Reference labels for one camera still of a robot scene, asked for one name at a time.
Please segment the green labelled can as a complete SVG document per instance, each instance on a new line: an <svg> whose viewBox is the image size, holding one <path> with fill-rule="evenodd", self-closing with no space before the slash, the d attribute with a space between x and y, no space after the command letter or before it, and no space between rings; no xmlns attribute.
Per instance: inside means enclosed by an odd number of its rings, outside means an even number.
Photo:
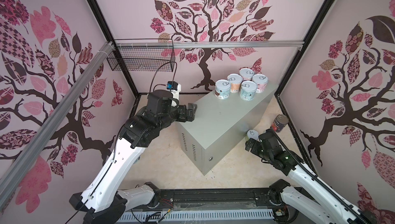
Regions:
<svg viewBox="0 0 395 224"><path fill-rule="evenodd" d="M259 132L256 130L249 130L246 134L246 141L248 141L249 139L254 139L256 141L259 141Z"/></svg>

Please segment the small light blue can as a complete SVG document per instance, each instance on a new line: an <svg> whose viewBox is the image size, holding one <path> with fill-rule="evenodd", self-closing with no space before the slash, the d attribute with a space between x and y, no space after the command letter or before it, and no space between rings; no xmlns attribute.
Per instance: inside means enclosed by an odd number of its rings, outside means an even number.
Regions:
<svg viewBox="0 0 395 224"><path fill-rule="evenodd" d="M218 99L228 99L231 90L231 83L228 80L221 79L215 83L215 95Z"/></svg>

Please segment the orange labelled can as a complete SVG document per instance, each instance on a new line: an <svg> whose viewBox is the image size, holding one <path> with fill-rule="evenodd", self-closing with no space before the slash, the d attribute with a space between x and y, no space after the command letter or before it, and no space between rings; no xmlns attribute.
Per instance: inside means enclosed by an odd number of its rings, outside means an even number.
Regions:
<svg viewBox="0 0 395 224"><path fill-rule="evenodd" d="M240 76L239 74L230 74L228 75L227 80L231 84L230 92L238 93L240 90L240 86L243 82L242 76Z"/></svg>

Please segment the grey teal can front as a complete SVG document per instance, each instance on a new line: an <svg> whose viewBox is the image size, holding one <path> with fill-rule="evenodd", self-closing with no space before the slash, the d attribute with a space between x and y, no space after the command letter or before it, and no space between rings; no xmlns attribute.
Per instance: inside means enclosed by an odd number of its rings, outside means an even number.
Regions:
<svg viewBox="0 0 395 224"><path fill-rule="evenodd" d="M252 81L243 81L240 88L240 98L245 101L251 101L254 99L256 91L257 91L257 84Z"/></svg>

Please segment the pink white labelled can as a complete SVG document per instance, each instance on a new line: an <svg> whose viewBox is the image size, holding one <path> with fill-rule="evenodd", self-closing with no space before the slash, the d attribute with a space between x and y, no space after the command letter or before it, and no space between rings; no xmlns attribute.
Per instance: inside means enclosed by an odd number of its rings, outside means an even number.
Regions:
<svg viewBox="0 0 395 224"><path fill-rule="evenodd" d="M268 77L263 74L255 74L252 81L257 85L256 93L263 93L269 82Z"/></svg>

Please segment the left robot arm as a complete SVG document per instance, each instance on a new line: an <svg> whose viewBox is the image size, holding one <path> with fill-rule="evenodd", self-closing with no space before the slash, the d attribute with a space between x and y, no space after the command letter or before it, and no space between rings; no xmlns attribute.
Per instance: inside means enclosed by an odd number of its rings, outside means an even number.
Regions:
<svg viewBox="0 0 395 224"><path fill-rule="evenodd" d="M146 107L129 118L121 127L113 152L97 177L82 193L73 194L70 204L77 212L85 212L85 224L114 224L124 212L138 206L155 208L161 190L151 182L131 190L119 186L133 164L159 133L174 122L192 122L197 105L180 105L178 97L167 90L148 94Z"/></svg>

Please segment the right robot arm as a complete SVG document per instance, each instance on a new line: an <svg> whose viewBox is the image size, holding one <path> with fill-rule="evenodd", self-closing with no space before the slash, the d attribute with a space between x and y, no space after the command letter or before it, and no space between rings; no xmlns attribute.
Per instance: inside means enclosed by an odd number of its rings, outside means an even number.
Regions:
<svg viewBox="0 0 395 224"><path fill-rule="evenodd" d="M257 139L249 138L245 149L259 157L261 162L281 171L309 194L303 195L280 179L269 187L267 198L270 203L291 206L316 224L377 223L374 213L359 209L328 186L299 155L287 148L273 130L266 130Z"/></svg>

